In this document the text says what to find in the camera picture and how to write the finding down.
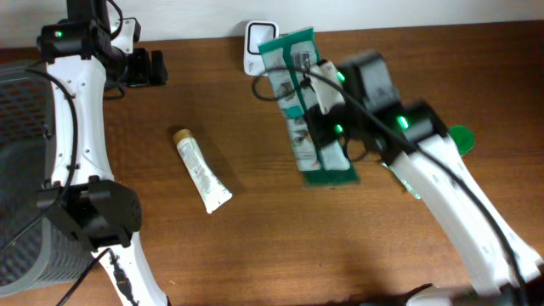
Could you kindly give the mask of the green white wipes package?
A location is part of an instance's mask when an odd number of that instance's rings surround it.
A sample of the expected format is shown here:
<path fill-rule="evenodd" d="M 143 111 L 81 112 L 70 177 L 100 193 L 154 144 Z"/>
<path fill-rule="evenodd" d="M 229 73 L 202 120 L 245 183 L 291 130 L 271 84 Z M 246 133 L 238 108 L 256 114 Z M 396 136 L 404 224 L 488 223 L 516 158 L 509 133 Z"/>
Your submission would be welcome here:
<path fill-rule="evenodd" d="M 320 52 L 315 44 L 314 29 L 309 27 L 264 42 L 258 49 L 277 105 L 286 121 L 297 170 L 305 183 L 309 186 L 358 183 L 353 164 L 345 157 L 337 140 L 321 149 L 311 138 L 313 129 L 303 118 L 310 108 L 319 105 L 309 84 L 311 78 L 302 72 L 286 69 L 289 66 L 308 70 L 318 63 Z"/>

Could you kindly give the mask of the green lid jar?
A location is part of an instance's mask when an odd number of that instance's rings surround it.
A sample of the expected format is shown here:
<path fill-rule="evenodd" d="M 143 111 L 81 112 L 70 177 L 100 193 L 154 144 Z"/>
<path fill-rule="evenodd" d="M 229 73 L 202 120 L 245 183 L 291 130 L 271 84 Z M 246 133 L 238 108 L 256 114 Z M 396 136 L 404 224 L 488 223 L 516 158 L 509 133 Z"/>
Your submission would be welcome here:
<path fill-rule="evenodd" d="M 449 135 L 453 139 L 460 156 L 465 156 L 475 146 L 474 133 L 468 127 L 451 127 L 449 130 Z"/>

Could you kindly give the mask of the white cream tube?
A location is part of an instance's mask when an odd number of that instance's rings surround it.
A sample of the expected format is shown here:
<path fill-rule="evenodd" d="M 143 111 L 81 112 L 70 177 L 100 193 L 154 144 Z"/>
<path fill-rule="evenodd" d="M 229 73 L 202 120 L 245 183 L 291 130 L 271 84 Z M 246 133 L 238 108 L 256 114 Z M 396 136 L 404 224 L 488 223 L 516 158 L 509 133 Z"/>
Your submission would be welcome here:
<path fill-rule="evenodd" d="M 213 173 L 189 129 L 178 130 L 173 142 L 186 169 L 204 203 L 208 214 L 212 214 L 232 198 L 232 193 Z"/>

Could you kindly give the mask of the teal wipes pouch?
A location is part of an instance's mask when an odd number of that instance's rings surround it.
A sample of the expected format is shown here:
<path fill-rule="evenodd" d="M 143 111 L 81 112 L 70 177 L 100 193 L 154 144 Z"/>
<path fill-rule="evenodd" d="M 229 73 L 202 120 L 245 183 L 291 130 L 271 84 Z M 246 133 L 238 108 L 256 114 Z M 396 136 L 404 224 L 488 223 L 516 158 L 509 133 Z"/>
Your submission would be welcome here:
<path fill-rule="evenodd" d="M 404 178 L 402 178 L 392 166 L 388 166 L 385 162 L 382 162 L 381 165 L 387 168 L 397 178 L 407 192 L 409 192 L 415 199 L 421 200 L 421 197 L 417 191 Z"/>

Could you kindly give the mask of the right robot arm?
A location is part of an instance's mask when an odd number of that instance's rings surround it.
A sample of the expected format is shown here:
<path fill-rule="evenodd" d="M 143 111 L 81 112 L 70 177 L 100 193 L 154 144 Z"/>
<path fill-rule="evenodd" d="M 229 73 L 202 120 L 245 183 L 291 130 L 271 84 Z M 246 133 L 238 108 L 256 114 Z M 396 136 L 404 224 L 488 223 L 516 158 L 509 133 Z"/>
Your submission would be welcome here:
<path fill-rule="evenodd" d="M 317 104 L 306 115 L 324 147 L 360 141 L 411 187 L 433 214 L 469 275 L 467 293 L 438 289 L 411 303 L 541 305 L 543 258 L 507 224 L 481 190 L 449 128 L 424 100 L 404 105 L 383 57 L 361 54 L 334 65 L 303 62 Z"/>

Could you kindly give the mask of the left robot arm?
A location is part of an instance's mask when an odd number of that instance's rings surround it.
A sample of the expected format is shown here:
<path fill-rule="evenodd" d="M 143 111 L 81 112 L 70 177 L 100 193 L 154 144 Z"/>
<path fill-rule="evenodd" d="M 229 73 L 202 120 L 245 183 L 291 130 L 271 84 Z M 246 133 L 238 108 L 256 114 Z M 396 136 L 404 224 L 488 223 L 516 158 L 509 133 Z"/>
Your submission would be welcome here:
<path fill-rule="evenodd" d="M 125 305 L 167 305 L 140 240 L 136 192 L 118 183 L 105 143 L 103 104 L 126 88 L 167 82 L 162 53 L 137 47 L 141 27 L 107 0 L 70 1 L 65 19 L 37 39 L 54 96 L 54 160 L 37 205 L 69 239 L 90 252 Z"/>

